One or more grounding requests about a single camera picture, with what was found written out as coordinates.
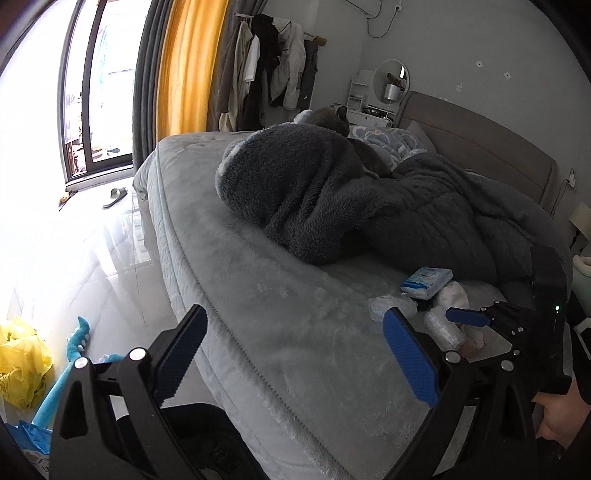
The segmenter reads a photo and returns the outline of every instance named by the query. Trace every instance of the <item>plastic bag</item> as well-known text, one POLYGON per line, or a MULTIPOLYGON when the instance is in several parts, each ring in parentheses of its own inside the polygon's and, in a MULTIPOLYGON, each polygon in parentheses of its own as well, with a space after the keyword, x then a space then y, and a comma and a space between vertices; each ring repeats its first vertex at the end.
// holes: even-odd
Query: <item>plastic bag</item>
POLYGON ((421 267, 400 284, 400 290, 414 299, 430 300, 452 278, 449 268, 421 267))
POLYGON ((44 478, 49 478, 51 430, 42 429, 22 420, 16 427, 8 423, 4 426, 22 450, 23 455, 44 478))
POLYGON ((445 307, 435 307, 424 316, 425 327, 442 350, 458 350, 466 341, 466 334, 445 317, 445 307))
POLYGON ((37 331, 18 315, 0 322, 0 394, 27 410, 43 398, 53 356, 37 331))
POLYGON ((369 314, 372 320, 376 322, 383 322, 384 315, 392 307, 398 307, 407 319, 411 319, 417 314, 417 303, 404 293, 400 297, 393 297, 391 295, 375 297, 369 299, 368 304, 369 314))
POLYGON ((450 307, 467 310, 470 308, 470 301, 464 287, 457 281, 452 281, 437 292, 433 306, 444 307, 446 310, 450 307))

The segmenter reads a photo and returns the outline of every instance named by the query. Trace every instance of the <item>white wall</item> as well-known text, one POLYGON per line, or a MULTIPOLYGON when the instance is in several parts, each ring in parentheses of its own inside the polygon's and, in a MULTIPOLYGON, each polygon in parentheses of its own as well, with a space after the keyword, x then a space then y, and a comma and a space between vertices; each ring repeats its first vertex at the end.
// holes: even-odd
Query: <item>white wall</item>
POLYGON ((366 37, 365 16, 344 0, 269 0, 264 13, 288 18, 304 31, 324 37, 318 53, 318 73, 310 107, 345 103, 366 37))
POLYGON ((31 287, 37 256, 50 254, 44 246, 64 192, 57 79, 74 5, 50 7, 0 77, 0 320, 15 286, 31 287))
MULTIPOLYGON (((386 31, 397 4, 384 0, 373 35, 386 31)), ((553 157, 562 177, 576 168, 576 189, 568 187, 555 215, 572 236, 566 219, 573 203, 591 206, 591 84, 542 12, 529 0, 404 0, 390 33, 367 37, 361 68, 388 58, 407 65, 412 90, 516 132, 553 157)))

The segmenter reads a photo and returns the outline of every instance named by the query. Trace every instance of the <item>yellow plastic bag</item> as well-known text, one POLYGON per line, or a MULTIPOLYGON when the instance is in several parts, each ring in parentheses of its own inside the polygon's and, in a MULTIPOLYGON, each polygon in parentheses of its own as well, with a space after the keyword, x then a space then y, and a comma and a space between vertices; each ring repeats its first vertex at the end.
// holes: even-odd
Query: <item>yellow plastic bag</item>
POLYGON ((0 394, 23 410, 45 393, 45 374, 53 356, 37 331, 18 315, 0 322, 0 394))

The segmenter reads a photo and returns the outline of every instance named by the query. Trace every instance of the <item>blue toy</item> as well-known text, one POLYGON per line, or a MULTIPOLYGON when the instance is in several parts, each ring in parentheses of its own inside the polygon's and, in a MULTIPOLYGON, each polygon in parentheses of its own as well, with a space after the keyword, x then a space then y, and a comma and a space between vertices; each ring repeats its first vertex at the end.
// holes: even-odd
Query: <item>blue toy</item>
MULTIPOLYGON (((86 347, 86 342, 89 339, 90 335, 90 325, 88 321, 84 317, 78 317, 78 324, 79 326, 74 330, 72 336, 67 341, 66 346, 66 358, 68 359, 69 363, 63 373, 60 375, 60 378, 57 379, 55 385, 50 390, 50 392, 41 403, 35 418, 33 418, 33 425, 37 427, 41 427, 46 429, 47 426, 51 423, 53 417, 56 414, 57 406, 60 403, 61 392, 64 388, 68 375, 74 366, 74 362, 82 356, 82 352, 86 347)), ((106 362, 116 362, 122 360, 123 357, 121 355, 117 355, 113 353, 106 357, 106 359, 101 359, 100 361, 106 362)))

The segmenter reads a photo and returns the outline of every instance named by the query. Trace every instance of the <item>dark gray blanket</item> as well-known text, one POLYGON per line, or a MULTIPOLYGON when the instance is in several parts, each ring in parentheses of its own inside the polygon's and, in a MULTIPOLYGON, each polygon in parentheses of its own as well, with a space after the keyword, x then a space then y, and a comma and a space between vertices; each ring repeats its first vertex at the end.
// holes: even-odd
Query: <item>dark gray blanket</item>
POLYGON ((394 177, 365 176, 335 132, 282 124, 229 148, 216 188, 236 214, 312 264, 368 245, 408 273, 445 267, 459 280, 502 286, 528 283, 535 244, 553 247, 570 279, 570 256, 550 217, 511 187, 427 153, 405 160, 394 177))

